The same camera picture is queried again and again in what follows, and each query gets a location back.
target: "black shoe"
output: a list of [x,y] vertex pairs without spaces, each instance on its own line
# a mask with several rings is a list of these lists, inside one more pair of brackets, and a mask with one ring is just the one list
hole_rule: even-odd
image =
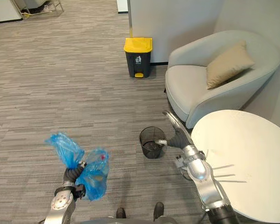
[[123,208],[118,208],[117,209],[116,218],[126,218],[126,212]]
[[158,202],[154,207],[154,221],[164,215],[164,204],[162,202]]

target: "gray carpet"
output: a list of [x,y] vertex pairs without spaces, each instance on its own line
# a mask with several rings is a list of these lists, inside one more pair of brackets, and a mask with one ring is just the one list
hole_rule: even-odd
[[0,223],[46,216],[65,169],[44,144],[57,131],[86,152],[103,146],[110,153],[106,195],[78,201],[72,223],[114,216],[118,207],[152,220],[158,201],[166,215],[193,223],[202,210],[194,184],[173,164],[179,151],[149,160],[138,142],[147,126],[173,135],[161,113],[169,108],[166,66],[153,67],[147,79],[128,76],[128,16],[117,14],[115,0],[62,3],[60,17],[0,24]]

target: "blue trash bag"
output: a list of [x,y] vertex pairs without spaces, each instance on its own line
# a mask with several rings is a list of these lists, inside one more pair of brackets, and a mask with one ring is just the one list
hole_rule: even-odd
[[94,201],[100,199],[107,189],[109,172],[109,155],[103,148],[96,148],[88,153],[86,167],[76,184],[84,184],[86,198]]
[[59,159],[67,168],[77,168],[84,155],[84,150],[81,149],[71,138],[59,132],[58,134],[52,134],[49,139],[45,140],[45,142],[54,146]]

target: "table top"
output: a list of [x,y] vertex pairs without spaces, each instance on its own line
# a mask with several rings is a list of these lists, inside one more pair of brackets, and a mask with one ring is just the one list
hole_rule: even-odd
[[223,110],[200,119],[191,137],[236,212],[280,223],[278,126],[255,114]]

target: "black wire wastebasket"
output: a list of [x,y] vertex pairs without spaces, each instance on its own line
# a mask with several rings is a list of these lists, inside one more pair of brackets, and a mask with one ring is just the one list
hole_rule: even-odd
[[149,159],[160,156],[163,146],[155,143],[156,140],[165,140],[165,133],[158,127],[147,127],[139,135],[143,154]]

